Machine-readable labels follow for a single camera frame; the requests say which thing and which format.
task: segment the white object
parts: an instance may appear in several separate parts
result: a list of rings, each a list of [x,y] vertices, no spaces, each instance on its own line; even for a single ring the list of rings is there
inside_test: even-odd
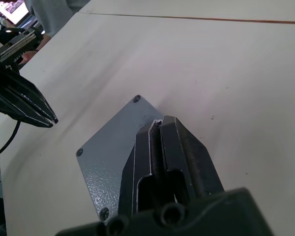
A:
[[[80,12],[295,21],[295,0],[92,0]]]
[[[0,155],[8,235],[97,219],[75,152],[141,94],[204,143],[225,189],[247,187],[274,234],[295,236],[295,25],[78,13],[21,74],[59,123],[21,124]],[[15,123],[0,114],[0,148]]]

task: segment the person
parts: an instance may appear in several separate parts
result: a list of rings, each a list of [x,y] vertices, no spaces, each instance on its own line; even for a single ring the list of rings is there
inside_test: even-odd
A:
[[[0,0],[0,2],[16,2],[17,0]],[[44,38],[36,51],[22,55],[22,63],[28,62],[42,49],[60,29],[84,7],[90,0],[25,0],[29,12],[36,16],[45,30]]]

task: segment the textured gray plate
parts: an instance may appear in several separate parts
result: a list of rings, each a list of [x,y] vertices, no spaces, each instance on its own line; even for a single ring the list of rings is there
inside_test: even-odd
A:
[[[162,118],[151,104],[137,95],[81,147],[83,152],[77,152],[98,216],[105,207],[109,218],[117,214],[122,170],[136,133],[146,123]]]

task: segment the black cable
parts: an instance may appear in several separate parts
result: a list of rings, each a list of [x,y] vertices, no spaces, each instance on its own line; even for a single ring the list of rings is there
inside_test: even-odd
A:
[[[12,133],[11,137],[9,138],[8,142],[6,142],[6,144],[0,149],[0,154],[10,145],[10,143],[14,139],[15,135],[17,134],[17,132],[18,132],[18,130],[20,128],[20,124],[21,124],[20,121],[18,121],[16,123],[16,126],[15,126],[15,128],[13,130],[13,133]]]

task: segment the white table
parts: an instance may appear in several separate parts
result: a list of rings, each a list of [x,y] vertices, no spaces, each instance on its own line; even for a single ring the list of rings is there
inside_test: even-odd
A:
[[[295,0],[92,0],[80,12],[295,21]]]
[[[21,73],[60,121],[22,124],[0,156],[8,235],[97,219],[75,152],[141,94],[205,144],[225,189],[249,188],[274,233],[295,236],[295,25],[78,13]],[[0,114],[0,147],[15,123]]]

